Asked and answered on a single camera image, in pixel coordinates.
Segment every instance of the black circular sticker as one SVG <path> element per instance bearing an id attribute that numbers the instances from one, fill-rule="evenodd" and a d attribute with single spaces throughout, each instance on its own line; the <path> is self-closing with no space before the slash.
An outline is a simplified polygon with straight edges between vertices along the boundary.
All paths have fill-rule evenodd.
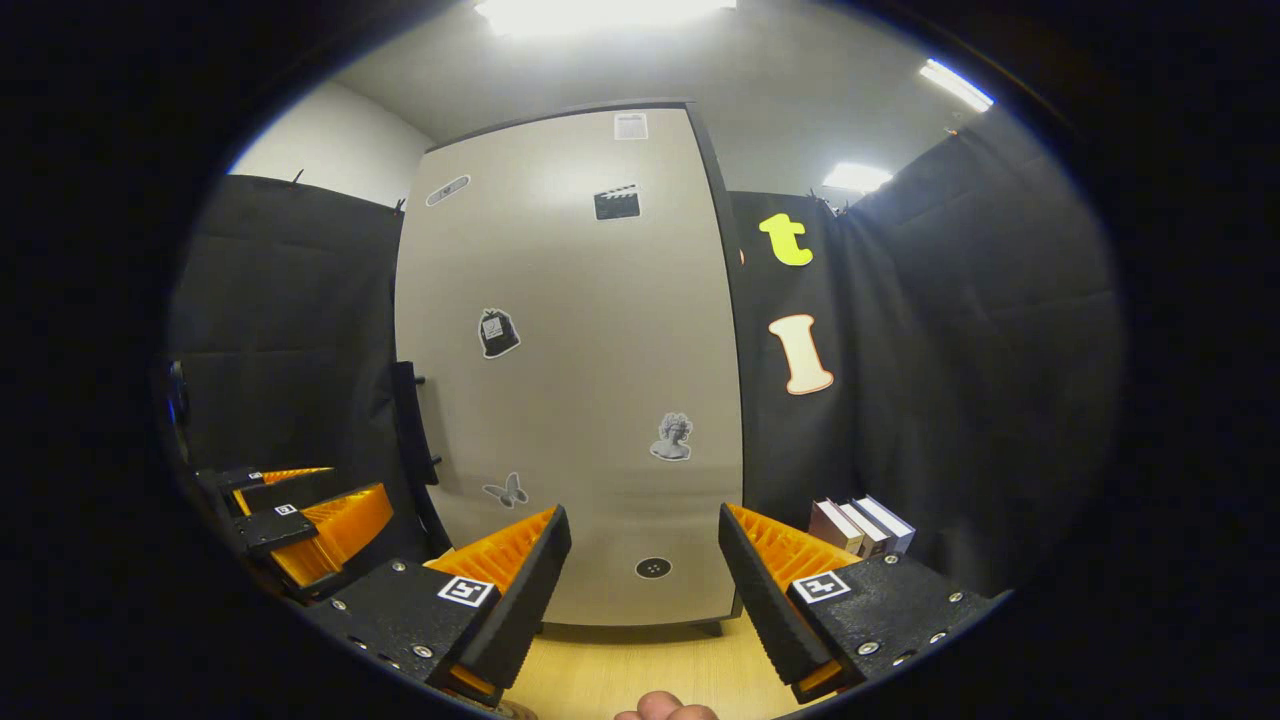
<path id="1" fill-rule="evenodd" d="M 671 561 L 666 557 L 648 557 L 636 564 L 636 575 L 653 580 L 671 573 Z"/>

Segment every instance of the door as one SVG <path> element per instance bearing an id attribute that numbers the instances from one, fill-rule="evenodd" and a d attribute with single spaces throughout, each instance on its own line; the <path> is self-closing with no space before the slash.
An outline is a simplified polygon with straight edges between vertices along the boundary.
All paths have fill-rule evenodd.
<path id="1" fill-rule="evenodd" d="M 717 512 L 741 502 L 737 355 L 684 109 L 557 117 L 428 152 L 396 345 L 426 377 L 424 430 L 444 459 L 430 495 L 456 547 L 564 505 L 573 548 L 547 621 L 730 614 Z"/>

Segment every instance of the human hand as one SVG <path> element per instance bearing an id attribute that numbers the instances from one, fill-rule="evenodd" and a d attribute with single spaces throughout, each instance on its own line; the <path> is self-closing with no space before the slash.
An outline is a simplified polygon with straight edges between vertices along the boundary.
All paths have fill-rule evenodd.
<path id="1" fill-rule="evenodd" d="M 719 720 L 716 712 L 705 705 L 684 705 L 680 698 L 666 692 L 653 691 L 640 696 L 635 710 L 618 712 L 613 720 Z"/>

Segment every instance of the black fabric backdrop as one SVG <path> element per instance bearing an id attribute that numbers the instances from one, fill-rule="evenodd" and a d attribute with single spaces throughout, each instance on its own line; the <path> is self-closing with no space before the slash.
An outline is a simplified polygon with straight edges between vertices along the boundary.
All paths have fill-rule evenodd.
<path id="1" fill-rule="evenodd" d="M 978 592 L 1029 577 L 1097 486 L 1123 331 L 1102 228 L 998 106 L 835 218 L 810 197 L 733 192 L 731 272 L 750 450 L 744 500 L 796 527 L 870 493 L 916 528 L 910 553 Z M 806 266 L 758 229 L 804 223 Z M 769 322 L 806 313 L 836 375 L 785 391 Z"/>
<path id="2" fill-rule="evenodd" d="M 348 564 L 426 560 L 396 445 L 392 283 L 403 213 L 228 176 L 195 224 L 169 315 L 196 468 L 333 466 L 394 516 Z"/>

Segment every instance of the stack of books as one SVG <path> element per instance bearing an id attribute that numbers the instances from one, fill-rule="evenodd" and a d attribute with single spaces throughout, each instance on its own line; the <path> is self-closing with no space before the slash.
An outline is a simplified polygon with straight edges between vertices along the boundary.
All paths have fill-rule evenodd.
<path id="1" fill-rule="evenodd" d="M 828 497 L 813 503 L 809 534 L 867 560 L 888 552 L 906 552 L 915 528 L 872 496 L 842 503 Z"/>

